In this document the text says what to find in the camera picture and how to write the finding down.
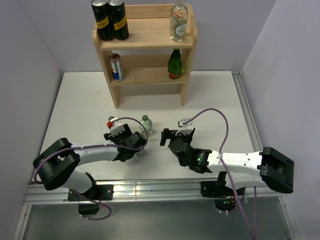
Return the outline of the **blue silver energy can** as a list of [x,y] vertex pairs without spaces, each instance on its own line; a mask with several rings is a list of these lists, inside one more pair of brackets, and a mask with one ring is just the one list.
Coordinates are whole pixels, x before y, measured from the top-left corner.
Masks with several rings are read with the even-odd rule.
[[122,82],[125,79],[125,74],[123,71],[120,55],[117,53],[112,53],[108,56],[108,60],[110,63],[113,79],[116,82]]

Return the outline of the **green glass bottle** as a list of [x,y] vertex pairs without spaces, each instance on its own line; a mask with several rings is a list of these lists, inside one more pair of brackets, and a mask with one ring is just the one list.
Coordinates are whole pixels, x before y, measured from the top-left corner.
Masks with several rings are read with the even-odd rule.
[[171,79],[178,79],[182,72],[182,60],[180,49],[175,48],[169,58],[167,65],[168,76]]

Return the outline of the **clear soda bottle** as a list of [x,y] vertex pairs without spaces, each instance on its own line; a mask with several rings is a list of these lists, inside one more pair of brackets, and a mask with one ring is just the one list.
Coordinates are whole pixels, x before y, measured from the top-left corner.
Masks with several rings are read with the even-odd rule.
[[170,38],[181,42],[187,32],[189,12],[184,0],[178,0],[170,12]]

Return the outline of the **silver can red tab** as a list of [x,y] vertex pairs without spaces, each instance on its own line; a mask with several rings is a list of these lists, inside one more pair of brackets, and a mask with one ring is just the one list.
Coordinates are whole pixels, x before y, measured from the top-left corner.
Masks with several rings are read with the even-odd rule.
[[141,149],[140,151],[137,151],[137,152],[135,153],[135,155],[138,156],[138,157],[141,157],[141,156],[144,155],[144,153],[145,153],[145,150],[144,150],[144,149]]

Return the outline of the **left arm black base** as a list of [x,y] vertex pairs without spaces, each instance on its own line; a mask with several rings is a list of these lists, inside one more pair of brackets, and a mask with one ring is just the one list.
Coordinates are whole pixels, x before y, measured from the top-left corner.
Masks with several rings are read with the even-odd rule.
[[[111,201],[113,199],[114,186],[112,184],[102,184],[97,185],[96,189],[93,191],[93,194],[81,194],[75,190],[69,190],[67,201],[68,202],[77,202],[78,203],[78,213],[81,217],[86,217],[89,220],[102,220],[108,218],[112,210],[111,208],[103,203],[103,201]],[[96,217],[96,215],[101,208],[106,208],[108,213],[105,217]]]

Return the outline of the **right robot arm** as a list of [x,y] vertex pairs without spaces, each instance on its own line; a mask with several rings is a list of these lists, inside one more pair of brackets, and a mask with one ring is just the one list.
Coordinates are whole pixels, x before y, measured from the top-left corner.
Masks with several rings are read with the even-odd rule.
[[272,191],[291,194],[294,191],[295,163],[272,147],[251,153],[219,153],[193,148],[194,130],[182,134],[179,130],[163,129],[160,145],[169,141],[169,149],[182,167],[199,174],[218,173],[217,191],[222,195],[233,189],[269,187]]

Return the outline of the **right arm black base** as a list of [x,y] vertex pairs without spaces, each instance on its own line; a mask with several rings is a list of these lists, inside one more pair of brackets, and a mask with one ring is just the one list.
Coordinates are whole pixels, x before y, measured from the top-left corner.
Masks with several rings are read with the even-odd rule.
[[205,198],[225,199],[235,195],[231,187],[226,186],[226,181],[201,181],[200,194]]

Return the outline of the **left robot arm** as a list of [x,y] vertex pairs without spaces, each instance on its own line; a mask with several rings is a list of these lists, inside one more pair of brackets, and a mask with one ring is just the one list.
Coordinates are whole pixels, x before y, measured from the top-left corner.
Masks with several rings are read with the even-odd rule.
[[107,127],[103,143],[75,144],[65,137],[56,140],[33,161],[34,182],[48,191],[64,187],[86,200],[96,198],[100,194],[97,182],[90,173],[76,168],[100,161],[125,162],[142,155],[149,137],[147,132],[132,132],[119,118],[109,120]]

